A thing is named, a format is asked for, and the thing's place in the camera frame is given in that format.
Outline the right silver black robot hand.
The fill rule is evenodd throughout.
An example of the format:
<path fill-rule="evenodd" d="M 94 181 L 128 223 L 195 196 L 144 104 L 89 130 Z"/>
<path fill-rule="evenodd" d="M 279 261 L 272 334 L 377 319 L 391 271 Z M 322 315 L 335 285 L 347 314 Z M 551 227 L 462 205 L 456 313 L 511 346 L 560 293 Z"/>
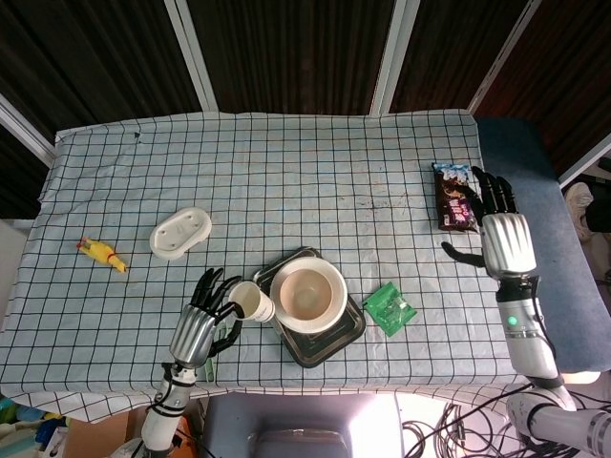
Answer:
<path fill-rule="evenodd" d="M 516 208 L 511 184 L 478 167 L 472 168 L 479 190 L 460 186 L 480 229 L 480 255 L 457 251 L 442 242 L 444 252 L 453 260 L 484 268 L 496 280 L 527 278 L 536 267 L 536 256 L 527 219 Z"/>

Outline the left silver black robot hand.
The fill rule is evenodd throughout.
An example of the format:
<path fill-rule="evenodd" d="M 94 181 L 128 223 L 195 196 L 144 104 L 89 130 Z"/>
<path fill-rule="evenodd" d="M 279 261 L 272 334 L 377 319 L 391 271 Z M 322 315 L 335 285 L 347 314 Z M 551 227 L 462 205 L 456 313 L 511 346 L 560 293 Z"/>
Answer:
<path fill-rule="evenodd" d="M 229 290 L 242 281 L 234 276 L 218 284 L 224 269 L 207 269 L 180 314 L 170 344 L 170 354 L 179 369 L 197 369 L 209 358 L 219 355 L 240 337 L 244 312 L 236 302 L 224 302 Z M 221 323 L 231 315 L 235 321 L 228 334 L 215 341 Z"/>

